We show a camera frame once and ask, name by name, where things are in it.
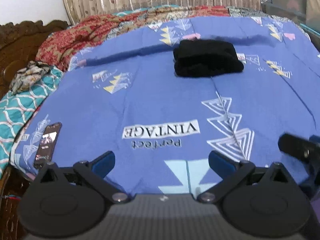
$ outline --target teal patterned cloth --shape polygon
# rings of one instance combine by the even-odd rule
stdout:
[[[44,99],[53,93],[63,72],[53,67],[29,91],[12,95],[9,91],[0,101],[0,178],[9,163],[11,147],[20,129]]]

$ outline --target black beanie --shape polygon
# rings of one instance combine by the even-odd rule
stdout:
[[[210,77],[244,69],[234,46],[226,41],[182,40],[173,57],[175,72],[181,77]]]

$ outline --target phone screen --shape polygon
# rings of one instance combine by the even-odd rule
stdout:
[[[47,162],[51,161],[61,126],[62,124],[57,122],[48,125],[44,129],[34,161],[34,167],[36,169],[42,168]]]

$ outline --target wooden headboard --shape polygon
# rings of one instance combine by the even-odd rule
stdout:
[[[35,60],[38,48],[48,35],[67,27],[67,22],[58,20],[46,26],[42,21],[0,25],[0,99],[9,90],[16,71],[27,66],[28,61]],[[0,194],[21,196],[28,185],[18,170],[9,165],[0,179]],[[17,206],[17,201],[0,199],[0,239],[18,240],[25,235],[18,222]]]
[[[59,20],[46,26],[42,21],[0,25],[0,98],[8,91],[16,71],[35,60],[38,48],[48,35],[67,27],[67,22]]]

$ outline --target gray textured surface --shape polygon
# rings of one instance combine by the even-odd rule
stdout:
[[[27,236],[24,240],[42,238]],[[185,195],[137,195],[134,201],[114,205],[103,221],[68,240],[257,240],[230,226],[212,204]],[[300,235],[281,240],[304,240]]]

